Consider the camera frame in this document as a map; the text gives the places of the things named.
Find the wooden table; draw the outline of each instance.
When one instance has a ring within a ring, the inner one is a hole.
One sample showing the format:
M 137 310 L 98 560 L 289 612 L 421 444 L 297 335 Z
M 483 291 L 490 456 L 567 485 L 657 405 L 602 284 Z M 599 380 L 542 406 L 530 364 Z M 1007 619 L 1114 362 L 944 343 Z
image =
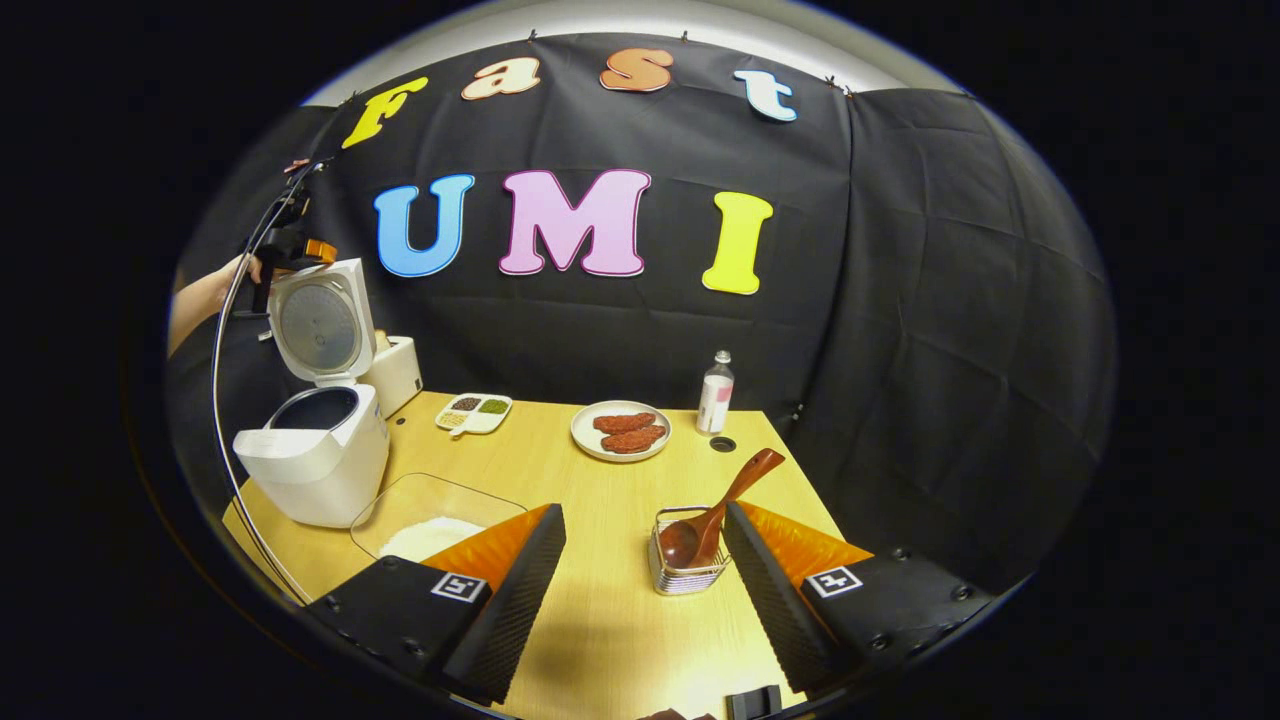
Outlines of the wooden table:
M 731 411 L 723 434 L 737 448 L 718 452 L 695 430 L 696 413 L 667 411 L 672 434 L 662 452 L 613 464 L 586 455 L 570 437 L 580 406 L 517 398 L 495 432 L 454 441 L 434 424 L 451 397 L 421 392 L 388 419 L 384 488 L 404 474 L 428 473 L 525 507 L 559 502 L 564 510 L 564 552 L 507 702 L 493 710 L 526 720 L 635 720 L 672 707 L 685 717 L 709 712 L 727 720 L 730 694 L 776 684 L 783 706 L 805 700 L 787 687 L 732 564 L 708 591 L 689 596 L 658 594 L 646 564 L 658 510 L 714 503 L 764 447 L 788 460 L 742 500 L 844 537 L 763 413 Z M 372 562 L 347 530 L 285 518 L 252 479 L 242 496 L 273 552 L 312 598 Z M 223 523 L 274 577 L 233 507 Z

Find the human hand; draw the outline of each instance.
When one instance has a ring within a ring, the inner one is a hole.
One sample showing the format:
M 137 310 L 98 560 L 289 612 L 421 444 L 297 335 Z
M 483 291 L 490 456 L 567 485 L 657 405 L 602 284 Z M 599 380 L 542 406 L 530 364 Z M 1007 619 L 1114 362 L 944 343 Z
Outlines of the human hand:
M 239 263 L 241 256 L 237 255 L 232 258 L 230 263 L 209 274 L 211 283 L 209 300 L 214 313 L 221 310 L 223 302 L 227 301 L 227 293 L 230 292 L 232 283 L 236 282 L 236 268 L 239 266 Z M 253 279 L 253 284 L 262 284 L 262 261 L 256 255 L 248 256 L 248 275 Z

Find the rice cooker lid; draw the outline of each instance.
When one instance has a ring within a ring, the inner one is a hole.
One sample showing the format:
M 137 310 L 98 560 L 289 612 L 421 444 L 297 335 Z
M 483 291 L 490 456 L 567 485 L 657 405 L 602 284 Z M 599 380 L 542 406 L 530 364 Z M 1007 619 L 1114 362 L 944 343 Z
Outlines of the rice cooker lid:
M 271 336 L 294 375 L 353 382 L 369 370 L 376 340 L 358 258 L 300 270 L 271 287 Z

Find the wooden ladle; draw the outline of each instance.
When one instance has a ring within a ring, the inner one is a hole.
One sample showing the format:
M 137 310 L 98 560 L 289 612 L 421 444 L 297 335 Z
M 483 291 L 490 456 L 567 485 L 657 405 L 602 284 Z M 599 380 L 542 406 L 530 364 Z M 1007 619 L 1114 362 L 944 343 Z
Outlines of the wooden ladle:
M 716 560 L 719 550 L 719 527 L 724 519 L 724 509 L 737 500 L 755 480 L 781 465 L 786 457 L 777 451 L 764 448 L 751 456 L 733 478 L 724 498 L 714 507 L 687 520 L 676 520 L 658 534 L 658 548 L 667 565 L 677 569 L 704 568 Z

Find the bottle label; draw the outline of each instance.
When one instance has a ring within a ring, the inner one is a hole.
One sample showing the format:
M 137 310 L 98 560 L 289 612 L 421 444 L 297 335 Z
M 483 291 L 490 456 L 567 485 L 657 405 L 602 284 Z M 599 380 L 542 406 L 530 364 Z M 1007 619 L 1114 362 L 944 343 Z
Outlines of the bottle label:
M 722 375 L 703 379 L 703 397 L 698 404 L 698 429 L 718 433 L 724 429 L 728 401 L 733 395 L 733 380 Z

